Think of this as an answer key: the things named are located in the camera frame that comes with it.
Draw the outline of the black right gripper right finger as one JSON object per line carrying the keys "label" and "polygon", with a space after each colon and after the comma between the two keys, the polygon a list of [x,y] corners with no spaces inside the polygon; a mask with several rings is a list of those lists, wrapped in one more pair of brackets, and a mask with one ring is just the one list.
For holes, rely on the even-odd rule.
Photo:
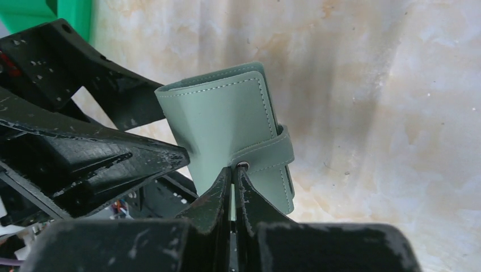
{"label": "black right gripper right finger", "polygon": [[240,271],[420,271],[404,234],[378,223],[297,223],[233,171]]}

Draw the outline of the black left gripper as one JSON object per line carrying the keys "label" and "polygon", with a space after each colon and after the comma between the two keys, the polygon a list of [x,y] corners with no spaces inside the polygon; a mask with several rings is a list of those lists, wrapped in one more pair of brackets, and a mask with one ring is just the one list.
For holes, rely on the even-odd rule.
{"label": "black left gripper", "polygon": [[197,198],[193,181],[173,172],[188,163],[182,147],[1,89],[1,271],[19,270],[52,218],[172,218]]}

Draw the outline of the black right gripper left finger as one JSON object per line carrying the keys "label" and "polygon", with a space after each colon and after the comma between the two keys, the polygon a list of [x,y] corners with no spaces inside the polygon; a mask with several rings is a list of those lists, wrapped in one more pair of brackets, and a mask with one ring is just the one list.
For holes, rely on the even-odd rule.
{"label": "black right gripper left finger", "polygon": [[21,271],[228,271],[232,170],[172,219],[62,220]]}

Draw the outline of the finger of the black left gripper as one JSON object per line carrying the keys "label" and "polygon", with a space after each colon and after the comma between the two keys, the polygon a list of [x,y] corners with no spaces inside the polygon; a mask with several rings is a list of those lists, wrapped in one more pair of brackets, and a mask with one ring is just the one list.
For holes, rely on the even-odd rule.
{"label": "finger of the black left gripper", "polygon": [[75,117],[71,98],[84,87],[122,131],[164,119],[154,93],[160,84],[110,61],[64,19],[1,38],[1,87]]}

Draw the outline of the sage green card holder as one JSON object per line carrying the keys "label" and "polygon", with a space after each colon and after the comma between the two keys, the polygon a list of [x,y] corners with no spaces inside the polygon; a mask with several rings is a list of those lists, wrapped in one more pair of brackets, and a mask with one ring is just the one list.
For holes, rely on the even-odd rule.
{"label": "sage green card holder", "polygon": [[294,210],[293,145],[276,118],[262,63],[183,79],[155,95],[176,143],[187,150],[198,194],[222,168],[244,165],[264,198],[284,214]]}

